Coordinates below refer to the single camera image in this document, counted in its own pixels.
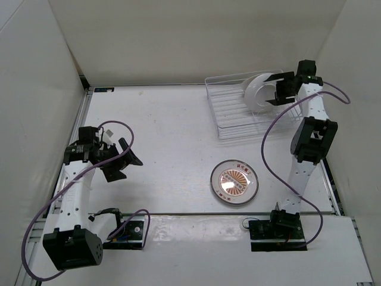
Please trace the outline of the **white wire dish rack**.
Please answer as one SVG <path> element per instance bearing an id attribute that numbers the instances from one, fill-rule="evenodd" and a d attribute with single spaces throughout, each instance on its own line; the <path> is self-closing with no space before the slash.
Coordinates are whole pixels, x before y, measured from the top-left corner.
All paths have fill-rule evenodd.
<path id="1" fill-rule="evenodd" d="M 205 79 L 207 98 L 218 138 L 235 139 L 262 136 L 287 105 L 253 113 L 244 103 L 244 81 L 252 81 L 265 73 L 281 73 L 280 69 L 228 74 Z"/>

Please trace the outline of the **white green-rimmed plate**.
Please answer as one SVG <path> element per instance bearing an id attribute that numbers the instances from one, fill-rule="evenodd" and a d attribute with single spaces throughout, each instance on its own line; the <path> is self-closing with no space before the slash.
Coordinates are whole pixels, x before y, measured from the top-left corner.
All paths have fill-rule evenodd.
<path id="1" fill-rule="evenodd" d="M 256 107 L 255 111 L 257 113 L 265 112 L 272 108 L 271 100 L 275 99 L 276 84 L 275 83 L 263 83 L 261 84 L 257 92 L 255 93 Z"/>

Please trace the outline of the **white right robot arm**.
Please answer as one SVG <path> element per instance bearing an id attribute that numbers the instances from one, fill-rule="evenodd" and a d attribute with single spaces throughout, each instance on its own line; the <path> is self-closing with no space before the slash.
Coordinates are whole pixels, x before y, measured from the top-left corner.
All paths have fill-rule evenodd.
<path id="1" fill-rule="evenodd" d="M 336 135 L 338 124 L 329 119 L 323 103 L 323 80 L 316 75 L 313 60 L 302 60 L 296 72 L 273 74 L 267 81 L 276 83 L 271 105 L 301 107 L 302 120 L 290 146 L 291 171 L 285 181 L 289 195 L 277 202 L 270 214 L 268 233 L 274 238 L 294 231 L 300 222 L 300 203 L 309 178 L 316 166 L 327 156 Z"/>

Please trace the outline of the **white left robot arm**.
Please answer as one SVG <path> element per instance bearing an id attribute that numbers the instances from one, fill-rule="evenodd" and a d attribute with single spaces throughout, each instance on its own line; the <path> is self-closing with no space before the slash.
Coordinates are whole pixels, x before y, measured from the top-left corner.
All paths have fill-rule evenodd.
<path id="1" fill-rule="evenodd" d="M 91 214 L 90 189 L 98 163 L 107 182 L 126 179 L 128 165 L 143 163 L 130 150 L 127 141 L 111 140 L 112 132 L 81 127 L 79 137 L 64 152 L 65 193 L 53 230 L 43 236 L 43 247 L 58 271 L 97 266 L 104 246 L 127 238 L 129 233 L 116 207 Z"/>

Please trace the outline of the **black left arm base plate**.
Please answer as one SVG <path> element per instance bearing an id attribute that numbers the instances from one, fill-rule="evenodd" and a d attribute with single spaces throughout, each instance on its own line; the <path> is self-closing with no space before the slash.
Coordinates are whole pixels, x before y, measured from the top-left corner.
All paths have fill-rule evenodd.
<path id="1" fill-rule="evenodd" d="M 151 216 L 138 215 L 111 240 L 103 243 L 105 250 L 143 250 L 146 244 Z"/>

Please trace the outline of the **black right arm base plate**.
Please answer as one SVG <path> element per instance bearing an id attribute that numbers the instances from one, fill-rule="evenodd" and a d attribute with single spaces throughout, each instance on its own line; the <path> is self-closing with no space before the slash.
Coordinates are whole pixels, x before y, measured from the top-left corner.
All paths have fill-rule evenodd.
<path id="1" fill-rule="evenodd" d="M 249 220 L 253 252 L 307 251 L 301 222 L 295 228 L 272 226 L 269 220 Z"/>

